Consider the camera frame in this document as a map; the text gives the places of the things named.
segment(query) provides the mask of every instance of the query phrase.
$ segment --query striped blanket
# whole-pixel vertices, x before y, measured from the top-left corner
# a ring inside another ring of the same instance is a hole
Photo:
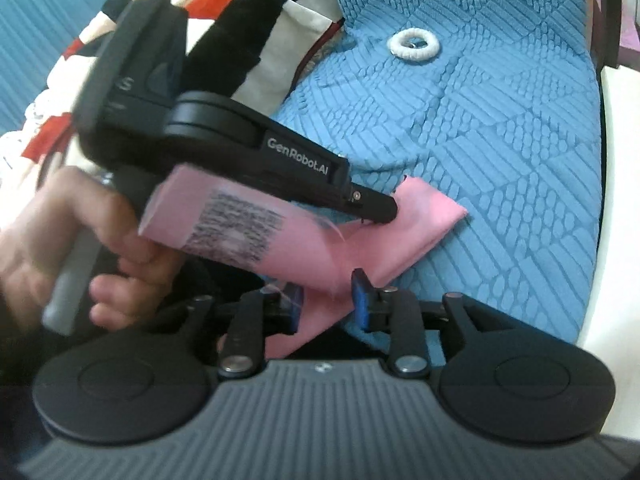
[[[0,229],[57,168],[97,171],[82,156],[70,112],[100,45],[130,1],[105,2],[51,70],[23,129],[0,138]],[[277,110],[342,23],[337,0],[172,3],[189,15],[182,90],[222,94],[264,114]]]

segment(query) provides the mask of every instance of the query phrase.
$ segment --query gray handle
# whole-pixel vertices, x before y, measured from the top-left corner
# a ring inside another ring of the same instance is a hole
[[[101,247],[91,229],[80,231],[42,314],[42,324],[49,330],[65,336],[74,332]]]

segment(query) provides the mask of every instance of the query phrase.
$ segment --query human hand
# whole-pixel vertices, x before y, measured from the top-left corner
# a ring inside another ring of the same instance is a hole
[[[120,257],[118,269],[127,275],[103,274],[92,280],[94,324],[117,330],[151,317],[171,291],[183,255],[138,236],[138,221],[122,195],[77,168],[63,168],[0,232],[0,286],[21,330],[39,324],[83,226]]]

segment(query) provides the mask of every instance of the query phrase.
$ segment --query silver screw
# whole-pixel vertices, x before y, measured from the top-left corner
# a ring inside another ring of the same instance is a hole
[[[418,355],[403,355],[396,359],[396,368],[403,374],[421,372],[427,365],[427,360]]]
[[[318,363],[314,368],[316,369],[316,372],[325,374],[330,372],[334,366],[329,363]]]
[[[222,359],[222,369],[230,374],[241,374],[254,365],[246,355],[229,355]]]

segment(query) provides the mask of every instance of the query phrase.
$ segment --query pink bag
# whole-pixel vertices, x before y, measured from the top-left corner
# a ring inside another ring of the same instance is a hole
[[[351,271],[386,285],[433,248],[466,210],[420,178],[396,190],[389,224],[331,227],[312,213],[191,166],[176,167],[152,196],[140,234],[283,282],[306,287],[295,336],[272,336],[267,356],[283,357],[346,316]]]

